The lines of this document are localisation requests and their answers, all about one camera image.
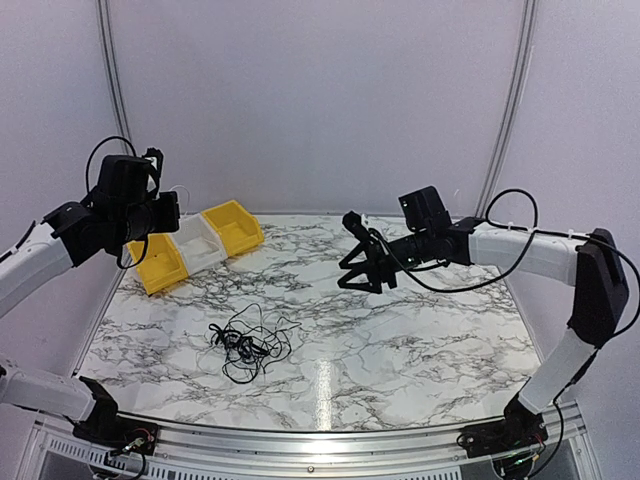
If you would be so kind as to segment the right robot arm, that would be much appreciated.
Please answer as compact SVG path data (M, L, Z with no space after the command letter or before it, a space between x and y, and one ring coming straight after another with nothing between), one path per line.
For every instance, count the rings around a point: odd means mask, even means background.
M537 219L529 227L512 226L488 214L453 221L433 186L406 194L399 203L409 233L393 241L362 215L343 216L342 224L357 244L339 263L345 272L339 287L379 294L396 287L399 272L415 280L420 272L455 264L492 266L503 276L521 271L574 290L561 340L496 425L496 440L515 448L533 433L543 410L581 379L607 343L624 333L619 321L630 294L624 270L634 264L606 229L587 234L548 231Z

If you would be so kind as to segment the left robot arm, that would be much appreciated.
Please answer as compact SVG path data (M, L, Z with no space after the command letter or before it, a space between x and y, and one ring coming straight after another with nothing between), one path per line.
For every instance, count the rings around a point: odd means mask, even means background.
M9 313L49 281L99 252L120 259L130 242L179 228L178 198L161 191L164 156L108 155L96 185L79 202L67 202L28 228L1 257L1 312ZM126 423L113 397L95 380L26 369L1 359L1 401L66 417L106 445L125 438Z

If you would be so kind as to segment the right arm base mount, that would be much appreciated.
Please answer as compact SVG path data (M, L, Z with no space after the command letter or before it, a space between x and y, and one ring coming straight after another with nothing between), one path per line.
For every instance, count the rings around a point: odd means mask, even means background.
M529 446L540 446L548 439L541 414L507 414L501 420L463 427L456 439L469 458L494 455Z

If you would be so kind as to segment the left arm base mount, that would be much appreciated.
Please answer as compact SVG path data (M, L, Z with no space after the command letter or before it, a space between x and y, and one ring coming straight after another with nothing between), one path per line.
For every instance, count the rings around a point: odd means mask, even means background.
M123 417L104 411L91 413L83 421L68 421L73 435L111 449L111 456L128 453L151 455L156 447L159 425L153 422Z

